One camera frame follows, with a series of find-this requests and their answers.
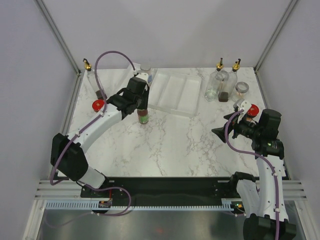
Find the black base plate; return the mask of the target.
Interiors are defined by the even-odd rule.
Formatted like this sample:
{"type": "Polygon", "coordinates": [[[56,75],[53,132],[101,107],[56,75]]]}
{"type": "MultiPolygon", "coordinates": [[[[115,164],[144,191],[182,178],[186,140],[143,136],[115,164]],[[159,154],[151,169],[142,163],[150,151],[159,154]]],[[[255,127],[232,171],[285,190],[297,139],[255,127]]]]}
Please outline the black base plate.
{"type": "Polygon", "coordinates": [[[133,207],[218,206],[240,196],[226,177],[108,177],[100,187],[121,187],[133,207]]]}

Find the aluminium frame post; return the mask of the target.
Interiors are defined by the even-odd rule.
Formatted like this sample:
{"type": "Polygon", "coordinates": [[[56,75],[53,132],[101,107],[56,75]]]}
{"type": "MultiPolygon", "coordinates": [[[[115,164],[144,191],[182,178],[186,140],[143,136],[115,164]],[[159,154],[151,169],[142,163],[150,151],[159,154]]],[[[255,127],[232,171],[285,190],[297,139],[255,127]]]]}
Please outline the aluminium frame post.
{"type": "Polygon", "coordinates": [[[40,13],[44,17],[44,20],[46,21],[46,24],[48,25],[50,31],[53,33],[55,39],[57,40],[58,45],[62,49],[65,57],[67,58],[69,64],[71,65],[73,71],[77,76],[81,74],[81,70],[78,67],[74,57],[72,56],[72,53],[70,49],[68,48],[58,26],[55,23],[54,18],[52,17],[48,7],[46,6],[45,2],[43,0],[34,0],[34,3],[38,7],[40,13]]]}
{"type": "Polygon", "coordinates": [[[295,10],[297,4],[299,3],[299,0],[290,0],[285,11],[283,12],[280,20],[278,21],[274,31],[272,32],[266,46],[264,47],[262,54],[258,58],[255,66],[253,67],[254,73],[257,74],[259,69],[262,67],[264,61],[266,60],[269,52],[273,48],[274,44],[276,43],[280,33],[282,32],[283,28],[285,27],[285,24],[289,20],[290,16],[292,15],[293,11],[295,10]]]}

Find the white compartment organizer tray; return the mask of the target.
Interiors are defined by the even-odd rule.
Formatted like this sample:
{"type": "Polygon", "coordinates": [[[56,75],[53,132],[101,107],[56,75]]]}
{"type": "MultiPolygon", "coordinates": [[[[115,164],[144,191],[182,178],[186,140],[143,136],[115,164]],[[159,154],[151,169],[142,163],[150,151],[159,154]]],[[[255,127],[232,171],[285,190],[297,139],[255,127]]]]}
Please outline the white compartment organizer tray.
{"type": "Polygon", "coordinates": [[[202,80],[198,76],[152,68],[148,107],[192,118],[197,114],[202,80]]]}

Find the blue label seasoning jar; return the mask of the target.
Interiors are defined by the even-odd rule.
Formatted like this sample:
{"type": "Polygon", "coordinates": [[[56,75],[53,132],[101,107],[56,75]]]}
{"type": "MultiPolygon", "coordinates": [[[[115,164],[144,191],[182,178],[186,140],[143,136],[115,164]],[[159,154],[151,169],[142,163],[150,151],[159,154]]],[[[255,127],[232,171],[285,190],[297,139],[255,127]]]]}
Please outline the blue label seasoning jar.
{"type": "Polygon", "coordinates": [[[147,79],[147,83],[150,86],[152,84],[153,81],[153,70],[151,68],[150,65],[148,65],[147,63],[142,63],[140,65],[140,70],[144,73],[148,74],[148,79],[147,79]]]}

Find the round glass oil bottle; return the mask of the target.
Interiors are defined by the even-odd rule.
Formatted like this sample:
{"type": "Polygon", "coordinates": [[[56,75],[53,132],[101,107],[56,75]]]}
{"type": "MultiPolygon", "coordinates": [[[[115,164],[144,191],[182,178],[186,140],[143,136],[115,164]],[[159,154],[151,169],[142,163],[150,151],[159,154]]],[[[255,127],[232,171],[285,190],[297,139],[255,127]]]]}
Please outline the round glass oil bottle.
{"type": "Polygon", "coordinates": [[[88,79],[93,91],[95,92],[97,99],[103,100],[103,94],[97,84],[95,71],[92,68],[92,65],[89,63],[89,61],[86,58],[84,58],[82,61],[84,63],[84,68],[87,71],[87,79],[88,79]]]}

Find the square clear glass bottle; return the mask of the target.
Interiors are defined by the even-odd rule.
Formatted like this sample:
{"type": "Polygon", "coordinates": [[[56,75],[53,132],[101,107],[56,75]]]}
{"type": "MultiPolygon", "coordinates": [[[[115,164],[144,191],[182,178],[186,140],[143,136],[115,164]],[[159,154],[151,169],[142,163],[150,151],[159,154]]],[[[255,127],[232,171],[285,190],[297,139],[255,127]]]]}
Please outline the square clear glass bottle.
{"type": "Polygon", "coordinates": [[[204,97],[207,102],[212,102],[219,93],[223,80],[227,77],[227,72],[224,70],[223,58],[216,64],[215,71],[209,76],[204,97]]]}

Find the square dark sauce bottle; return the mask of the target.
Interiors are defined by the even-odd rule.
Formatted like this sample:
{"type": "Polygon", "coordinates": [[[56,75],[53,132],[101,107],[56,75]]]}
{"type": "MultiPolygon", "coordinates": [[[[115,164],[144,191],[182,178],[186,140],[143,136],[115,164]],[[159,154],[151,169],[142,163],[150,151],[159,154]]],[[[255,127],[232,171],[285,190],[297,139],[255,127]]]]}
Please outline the square dark sauce bottle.
{"type": "Polygon", "coordinates": [[[239,58],[235,62],[235,64],[232,66],[231,71],[228,73],[228,80],[224,80],[222,82],[222,86],[218,94],[219,102],[227,102],[230,99],[231,94],[238,81],[237,72],[240,69],[240,63],[241,63],[241,59],[239,58]]]}

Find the open glass jar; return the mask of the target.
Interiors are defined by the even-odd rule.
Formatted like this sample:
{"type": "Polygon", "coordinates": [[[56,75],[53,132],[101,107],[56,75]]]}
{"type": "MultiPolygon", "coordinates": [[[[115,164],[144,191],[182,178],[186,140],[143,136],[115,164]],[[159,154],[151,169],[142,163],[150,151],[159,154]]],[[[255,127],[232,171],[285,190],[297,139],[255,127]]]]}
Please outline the open glass jar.
{"type": "Polygon", "coordinates": [[[243,81],[238,82],[235,85],[235,101],[244,99],[249,89],[250,87],[246,82],[243,82],[243,81]]]}

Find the red lid sauce jar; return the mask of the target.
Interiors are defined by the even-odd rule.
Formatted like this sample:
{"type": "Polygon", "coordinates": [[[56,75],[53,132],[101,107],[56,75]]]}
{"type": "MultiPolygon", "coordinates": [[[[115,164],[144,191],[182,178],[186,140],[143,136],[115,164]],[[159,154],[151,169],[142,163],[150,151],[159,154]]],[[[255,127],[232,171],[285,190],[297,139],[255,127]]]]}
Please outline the red lid sauce jar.
{"type": "Polygon", "coordinates": [[[101,112],[105,107],[105,101],[103,99],[97,99],[92,103],[91,107],[94,112],[101,112]]]}

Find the green label sauce bottle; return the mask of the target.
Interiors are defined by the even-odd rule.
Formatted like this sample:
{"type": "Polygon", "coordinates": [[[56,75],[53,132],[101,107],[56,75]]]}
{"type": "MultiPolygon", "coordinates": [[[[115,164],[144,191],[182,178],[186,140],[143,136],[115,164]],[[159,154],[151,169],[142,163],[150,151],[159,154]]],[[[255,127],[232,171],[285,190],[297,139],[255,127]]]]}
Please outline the green label sauce bottle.
{"type": "Polygon", "coordinates": [[[140,124],[147,124],[149,122],[148,109],[137,109],[138,121],[140,124]]]}

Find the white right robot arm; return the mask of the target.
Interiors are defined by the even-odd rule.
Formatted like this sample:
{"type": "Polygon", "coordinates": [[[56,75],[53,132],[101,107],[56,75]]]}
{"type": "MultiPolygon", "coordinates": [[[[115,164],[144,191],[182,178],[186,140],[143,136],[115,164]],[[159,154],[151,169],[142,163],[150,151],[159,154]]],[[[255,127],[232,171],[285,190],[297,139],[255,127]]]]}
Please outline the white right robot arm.
{"type": "Polygon", "coordinates": [[[247,120],[247,110],[235,107],[234,113],[224,118],[227,123],[212,129],[233,151],[254,156],[259,173],[259,184],[253,175],[235,172],[228,184],[228,191],[240,197],[246,219],[243,224],[245,240],[292,240],[297,227],[289,222],[283,194],[284,145],[278,139],[281,114],[264,109],[258,122],[247,120]],[[229,141],[242,135],[252,141],[252,151],[241,151],[229,141]]]}

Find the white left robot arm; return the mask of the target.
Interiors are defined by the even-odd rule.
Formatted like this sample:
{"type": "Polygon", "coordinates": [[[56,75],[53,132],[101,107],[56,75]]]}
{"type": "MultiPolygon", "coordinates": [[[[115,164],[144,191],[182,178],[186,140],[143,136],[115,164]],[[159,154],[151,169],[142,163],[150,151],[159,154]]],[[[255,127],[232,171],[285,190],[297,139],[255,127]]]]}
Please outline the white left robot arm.
{"type": "Polygon", "coordinates": [[[60,171],[68,179],[92,187],[92,192],[100,198],[109,193],[110,186],[105,182],[106,177],[89,166],[85,153],[113,125],[136,109],[147,108],[150,91],[148,77],[147,73],[137,73],[129,79],[125,88],[106,100],[102,109],[88,123],[66,135],[58,133],[53,137],[50,157],[53,166],[50,174],[51,185],[56,185],[54,176],[56,171],[60,171]]]}

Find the left aluminium frame post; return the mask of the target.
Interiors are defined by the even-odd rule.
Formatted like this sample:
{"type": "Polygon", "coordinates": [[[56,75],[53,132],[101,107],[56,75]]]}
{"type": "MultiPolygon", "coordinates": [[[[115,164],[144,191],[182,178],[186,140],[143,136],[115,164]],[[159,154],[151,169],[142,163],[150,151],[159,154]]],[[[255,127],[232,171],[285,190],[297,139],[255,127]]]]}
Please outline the left aluminium frame post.
{"type": "Polygon", "coordinates": [[[72,56],[72,53],[70,49],[68,48],[58,26],[55,23],[54,18],[52,17],[48,7],[46,6],[45,2],[43,0],[34,0],[34,3],[38,7],[40,13],[44,17],[44,20],[46,21],[46,24],[48,25],[50,31],[53,33],[55,39],[57,40],[58,45],[62,49],[65,57],[67,58],[69,64],[71,65],[73,71],[77,76],[81,74],[81,70],[78,67],[74,57],[72,56]]]}

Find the right aluminium frame post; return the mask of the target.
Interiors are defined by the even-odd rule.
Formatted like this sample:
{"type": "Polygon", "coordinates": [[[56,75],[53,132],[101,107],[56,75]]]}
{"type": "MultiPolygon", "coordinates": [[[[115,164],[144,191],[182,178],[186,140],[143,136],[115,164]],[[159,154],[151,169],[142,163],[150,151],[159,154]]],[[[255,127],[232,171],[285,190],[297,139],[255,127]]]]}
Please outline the right aluminium frame post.
{"type": "Polygon", "coordinates": [[[274,44],[276,43],[280,33],[282,32],[283,28],[285,27],[285,24],[289,20],[290,16],[292,15],[293,11],[295,10],[297,4],[299,3],[299,0],[290,0],[285,11],[283,12],[280,20],[278,21],[274,31],[272,32],[266,46],[264,47],[262,54],[258,58],[255,66],[253,67],[254,73],[257,74],[259,69],[262,67],[264,61],[266,60],[269,52],[273,48],[274,44]]]}

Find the red lid jar right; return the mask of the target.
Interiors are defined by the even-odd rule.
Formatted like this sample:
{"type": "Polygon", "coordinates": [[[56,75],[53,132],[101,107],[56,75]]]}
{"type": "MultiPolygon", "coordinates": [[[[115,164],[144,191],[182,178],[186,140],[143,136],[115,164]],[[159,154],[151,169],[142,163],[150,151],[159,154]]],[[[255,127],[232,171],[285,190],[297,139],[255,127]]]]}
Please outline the red lid jar right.
{"type": "Polygon", "coordinates": [[[260,110],[257,105],[252,104],[250,109],[247,111],[247,115],[250,118],[255,118],[259,114],[260,110]]]}

